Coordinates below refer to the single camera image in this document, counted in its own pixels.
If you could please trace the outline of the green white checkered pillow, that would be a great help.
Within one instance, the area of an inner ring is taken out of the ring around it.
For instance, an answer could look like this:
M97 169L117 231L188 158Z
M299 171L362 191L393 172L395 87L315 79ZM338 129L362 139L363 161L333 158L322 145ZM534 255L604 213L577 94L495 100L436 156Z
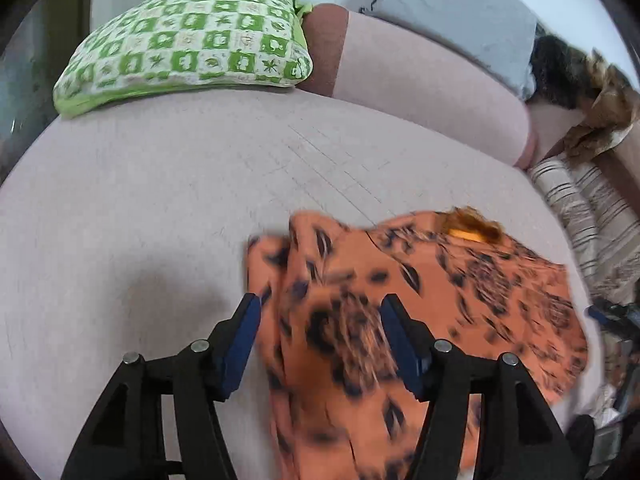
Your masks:
M296 0L145 0L94 30L54 85L58 114L213 86L291 88L312 59Z

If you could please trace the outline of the pink bolster cushion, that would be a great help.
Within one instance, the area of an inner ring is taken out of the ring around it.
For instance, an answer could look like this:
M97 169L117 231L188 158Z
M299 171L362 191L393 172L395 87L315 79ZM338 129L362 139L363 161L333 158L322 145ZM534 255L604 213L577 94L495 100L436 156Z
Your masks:
M333 3L302 21L312 59L299 89L414 122L526 169L537 138L525 104L436 41Z

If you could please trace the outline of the orange black floral blouse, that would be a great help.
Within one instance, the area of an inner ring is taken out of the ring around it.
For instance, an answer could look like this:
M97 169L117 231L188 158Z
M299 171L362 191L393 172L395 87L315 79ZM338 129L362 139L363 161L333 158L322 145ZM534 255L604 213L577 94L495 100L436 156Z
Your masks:
M455 472L476 459L482 404L514 356L548 403L588 362L564 266L470 208L356 228L299 211L247 244L257 348L285 479L399 479L438 408Z

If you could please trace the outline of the brown crumpled cloth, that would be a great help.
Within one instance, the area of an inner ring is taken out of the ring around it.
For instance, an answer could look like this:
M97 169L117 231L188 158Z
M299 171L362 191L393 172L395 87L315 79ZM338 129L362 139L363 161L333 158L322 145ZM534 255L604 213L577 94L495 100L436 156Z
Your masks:
M564 153L573 164L589 162L616 148L639 121L639 92L624 73L593 49L592 74L601 88L595 99L580 99L582 121L564 136Z

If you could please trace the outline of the grey pillow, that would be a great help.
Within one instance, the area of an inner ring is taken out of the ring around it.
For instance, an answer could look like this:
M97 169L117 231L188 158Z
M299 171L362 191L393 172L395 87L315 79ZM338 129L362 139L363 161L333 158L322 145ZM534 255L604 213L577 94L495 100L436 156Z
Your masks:
M521 0L373 0L361 12L456 51L523 101L536 90L538 20Z

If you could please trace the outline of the wooden stained glass door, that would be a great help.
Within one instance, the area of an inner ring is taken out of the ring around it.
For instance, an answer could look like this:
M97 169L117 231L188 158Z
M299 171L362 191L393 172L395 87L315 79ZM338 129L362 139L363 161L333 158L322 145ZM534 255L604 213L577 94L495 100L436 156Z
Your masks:
M62 0L39 0L1 55L1 177L56 117L52 88L67 56Z

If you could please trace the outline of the striped beige floral blanket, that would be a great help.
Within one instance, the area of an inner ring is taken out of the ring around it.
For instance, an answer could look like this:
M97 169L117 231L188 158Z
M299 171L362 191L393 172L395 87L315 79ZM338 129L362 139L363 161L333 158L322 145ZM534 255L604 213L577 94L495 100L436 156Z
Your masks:
M593 162L549 157L529 179L558 218L590 295L634 300L639 279L639 216Z

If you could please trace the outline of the black furry garment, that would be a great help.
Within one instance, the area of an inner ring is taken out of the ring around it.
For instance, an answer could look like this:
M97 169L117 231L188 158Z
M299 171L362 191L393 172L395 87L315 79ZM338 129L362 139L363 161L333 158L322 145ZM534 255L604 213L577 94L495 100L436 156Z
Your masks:
M601 90L590 56L557 36L535 40L530 66L538 96L567 110L577 108L580 99L595 99Z

